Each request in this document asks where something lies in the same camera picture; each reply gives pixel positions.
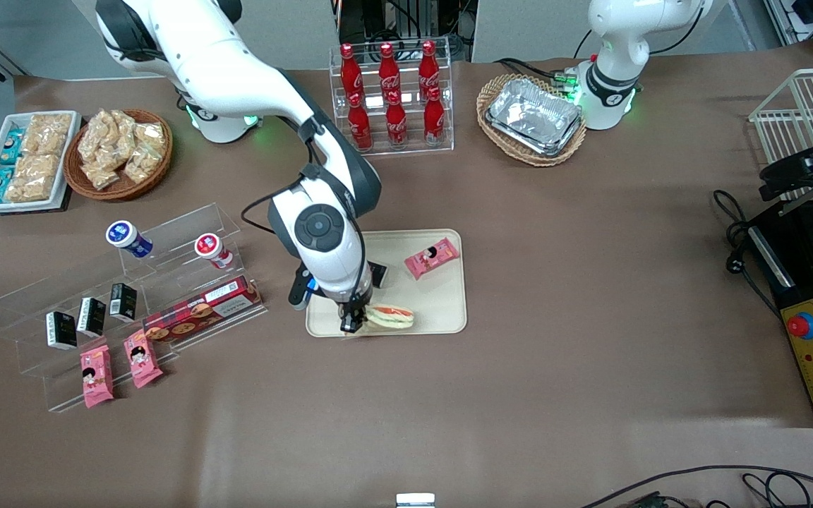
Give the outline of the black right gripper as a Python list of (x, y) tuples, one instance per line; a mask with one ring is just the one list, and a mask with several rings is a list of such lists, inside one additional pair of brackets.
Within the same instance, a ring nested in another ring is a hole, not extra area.
[(355, 334), (362, 328), (362, 320), (368, 319), (368, 308), (373, 296), (373, 289), (365, 289), (348, 296), (346, 303), (338, 303), (341, 315), (341, 332)]

